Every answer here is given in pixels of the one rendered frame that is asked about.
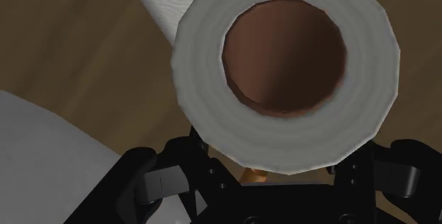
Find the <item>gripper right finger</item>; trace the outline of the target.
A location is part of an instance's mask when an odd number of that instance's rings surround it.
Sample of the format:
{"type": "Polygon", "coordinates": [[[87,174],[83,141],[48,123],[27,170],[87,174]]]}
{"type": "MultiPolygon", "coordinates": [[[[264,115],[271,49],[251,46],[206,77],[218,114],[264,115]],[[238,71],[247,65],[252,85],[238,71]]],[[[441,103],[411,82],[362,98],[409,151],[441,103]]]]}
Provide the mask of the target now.
{"type": "Polygon", "coordinates": [[[442,153],[413,139],[383,147],[372,140],[334,170],[332,224],[406,224],[376,206],[381,192],[417,224],[442,224],[442,153]]]}

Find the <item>white paper towel roll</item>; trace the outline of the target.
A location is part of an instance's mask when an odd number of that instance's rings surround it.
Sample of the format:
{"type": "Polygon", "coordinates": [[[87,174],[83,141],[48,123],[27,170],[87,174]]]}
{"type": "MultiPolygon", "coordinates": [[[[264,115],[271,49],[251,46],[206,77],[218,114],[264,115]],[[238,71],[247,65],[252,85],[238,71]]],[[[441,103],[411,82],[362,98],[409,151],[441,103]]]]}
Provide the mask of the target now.
{"type": "Polygon", "coordinates": [[[202,139],[243,167],[297,174],[341,162],[372,139],[398,95],[400,47],[376,0],[303,0],[325,11],[347,49],[344,79],[323,106],[295,118],[263,116],[228,87],[227,30],[269,0],[141,0],[171,43],[179,106],[202,139]]]}

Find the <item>small orange object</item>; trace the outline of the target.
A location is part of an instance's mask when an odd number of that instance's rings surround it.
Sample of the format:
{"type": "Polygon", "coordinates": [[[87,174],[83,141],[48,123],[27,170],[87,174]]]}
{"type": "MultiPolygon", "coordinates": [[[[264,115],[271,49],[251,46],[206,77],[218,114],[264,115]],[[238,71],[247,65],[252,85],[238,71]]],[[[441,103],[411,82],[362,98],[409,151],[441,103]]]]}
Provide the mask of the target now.
{"type": "Polygon", "coordinates": [[[268,172],[260,169],[246,168],[239,180],[240,184],[261,183],[267,180],[268,172]]]}

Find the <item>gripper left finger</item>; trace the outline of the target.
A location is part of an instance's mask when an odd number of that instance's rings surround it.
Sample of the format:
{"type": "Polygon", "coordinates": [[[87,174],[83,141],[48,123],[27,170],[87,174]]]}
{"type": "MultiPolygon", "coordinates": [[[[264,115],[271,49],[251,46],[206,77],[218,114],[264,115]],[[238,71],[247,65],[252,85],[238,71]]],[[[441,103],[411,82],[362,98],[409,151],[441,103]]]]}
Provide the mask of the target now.
{"type": "Polygon", "coordinates": [[[240,224],[240,184],[207,147],[192,130],[161,153],[128,150],[64,224],[146,224],[169,196],[177,196],[190,224],[240,224]]]}

